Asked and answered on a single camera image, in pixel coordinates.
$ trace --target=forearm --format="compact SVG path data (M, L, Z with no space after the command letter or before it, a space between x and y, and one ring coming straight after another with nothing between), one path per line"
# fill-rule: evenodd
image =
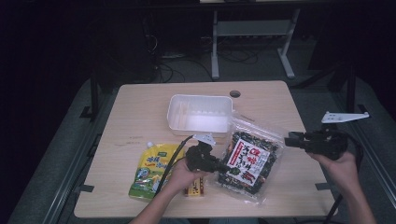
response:
M370 205L360 187L356 188L354 192L346 193L344 198L346 199L351 224L376 223Z
M157 224L162 218L166 207L176 195L176 190L165 187L130 224Z

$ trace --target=person's hand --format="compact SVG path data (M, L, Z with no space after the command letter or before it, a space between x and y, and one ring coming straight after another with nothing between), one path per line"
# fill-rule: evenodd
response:
M355 156L350 152L345 152L337 161L319 154L308 153L308 155L327 170L341 194L346 195L359 187Z
M166 187L181 191L187 188L195 179L209 174L209 172L204 171L190 171L187 167L187 160L181 159L172 168L172 174L166 183Z

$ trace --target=bag of dark food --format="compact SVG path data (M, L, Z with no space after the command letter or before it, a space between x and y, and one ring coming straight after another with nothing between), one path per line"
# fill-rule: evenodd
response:
M286 131L267 122L261 126L235 114L230 144L222 162L230 170L219 173L217 184L254 203L262 203L264 186L279 163Z

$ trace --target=person's right hand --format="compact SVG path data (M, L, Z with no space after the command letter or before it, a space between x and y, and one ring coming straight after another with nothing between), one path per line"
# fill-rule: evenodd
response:
M349 194L350 191L360 187L355 156L350 152L345 152L337 161L319 154L308 153L308 155L327 170L341 194Z

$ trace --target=white plastic container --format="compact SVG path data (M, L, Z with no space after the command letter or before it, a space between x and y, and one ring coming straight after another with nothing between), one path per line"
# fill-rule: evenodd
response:
M224 137L229 131L233 100L226 96L174 95L168 108L173 134L212 133Z

